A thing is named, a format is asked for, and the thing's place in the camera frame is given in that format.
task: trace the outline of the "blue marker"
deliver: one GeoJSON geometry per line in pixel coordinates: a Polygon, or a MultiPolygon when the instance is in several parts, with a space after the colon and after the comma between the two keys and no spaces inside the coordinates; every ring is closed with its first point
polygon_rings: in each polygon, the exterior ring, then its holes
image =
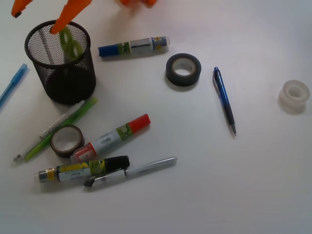
{"type": "Polygon", "coordinates": [[[27,65],[23,64],[20,67],[20,69],[18,70],[18,72],[16,72],[16,74],[13,76],[13,78],[12,78],[11,82],[9,83],[8,87],[6,87],[5,91],[2,93],[2,95],[0,97],[0,108],[4,104],[4,102],[7,100],[7,98],[10,95],[10,93],[13,91],[13,89],[18,84],[20,79],[23,77],[23,75],[25,74],[26,70],[27,70],[27,65]]]}
{"type": "Polygon", "coordinates": [[[99,56],[113,56],[125,54],[140,54],[148,51],[159,50],[163,46],[170,45],[168,37],[146,38],[133,40],[115,45],[102,46],[98,48],[99,56]]]}

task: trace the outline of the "blue ballpoint pen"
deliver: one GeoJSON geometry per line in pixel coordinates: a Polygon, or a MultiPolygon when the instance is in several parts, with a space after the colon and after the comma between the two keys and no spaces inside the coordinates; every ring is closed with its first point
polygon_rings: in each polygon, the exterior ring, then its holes
{"type": "Polygon", "coordinates": [[[11,82],[9,83],[8,87],[6,87],[5,91],[2,93],[2,95],[0,97],[0,108],[5,103],[5,101],[7,100],[7,98],[9,97],[10,93],[13,91],[15,86],[18,84],[20,79],[23,77],[23,75],[25,74],[26,70],[27,70],[27,65],[23,64],[20,67],[20,69],[18,70],[18,72],[16,72],[16,74],[13,76],[13,78],[12,78],[11,82]]]}
{"type": "Polygon", "coordinates": [[[231,110],[228,95],[226,94],[226,91],[225,91],[221,72],[220,72],[218,67],[214,68],[214,83],[219,90],[220,100],[221,100],[222,106],[224,108],[226,118],[228,119],[228,122],[229,122],[230,126],[232,127],[234,134],[236,135],[236,128],[235,128],[233,113],[231,110]]]}

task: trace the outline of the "black electrical tape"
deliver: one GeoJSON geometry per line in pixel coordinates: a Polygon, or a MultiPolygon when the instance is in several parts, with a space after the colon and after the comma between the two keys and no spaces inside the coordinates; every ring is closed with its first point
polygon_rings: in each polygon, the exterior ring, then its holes
{"type": "Polygon", "coordinates": [[[201,64],[197,58],[189,54],[173,55],[166,65],[166,76],[168,80],[177,86],[190,86],[195,84],[201,72],[201,64]],[[177,69],[190,71],[189,75],[183,76],[175,72],[177,69]]]}
{"type": "Polygon", "coordinates": [[[52,150],[57,156],[68,158],[75,150],[84,146],[84,137],[81,130],[74,125],[65,125],[57,129],[50,139],[50,145],[52,150]],[[70,142],[70,149],[65,149],[66,142],[70,142]]]}

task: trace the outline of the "black mesh pen holder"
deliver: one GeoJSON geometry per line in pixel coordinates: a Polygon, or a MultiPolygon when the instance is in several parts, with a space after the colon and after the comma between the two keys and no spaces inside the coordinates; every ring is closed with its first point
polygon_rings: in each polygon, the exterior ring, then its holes
{"type": "Polygon", "coordinates": [[[25,51],[33,62],[45,92],[50,99],[73,105],[86,100],[96,86],[91,51],[90,36],[80,25],[70,22],[67,28],[72,39],[81,45],[82,54],[73,48],[76,59],[68,59],[61,47],[59,33],[50,34],[55,20],[35,27],[27,36],[25,51]]]}

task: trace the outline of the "green pen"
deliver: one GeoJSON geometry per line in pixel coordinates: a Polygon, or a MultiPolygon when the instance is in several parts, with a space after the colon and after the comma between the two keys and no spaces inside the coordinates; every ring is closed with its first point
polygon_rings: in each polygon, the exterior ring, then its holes
{"type": "MultiPolygon", "coordinates": [[[[92,98],[88,103],[84,104],[80,109],[78,109],[75,113],[73,113],[61,126],[64,125],[70,125],[75,122],[77,122],[83,115],[85,115],[88,110],[97,102],[98,100],[94,97],[92,98]]],[[[39,144],[37,144],[34,148],[32,148],[26,155],[25,157],[18,156],[18,158],[15,159],[15,161],[29,161],[32,159],[34,156],[39,154],[43,149],[45,149],[49,143],[51,136],[53,134],[49,134],[45,139],[43,139],[39,144]]]]}

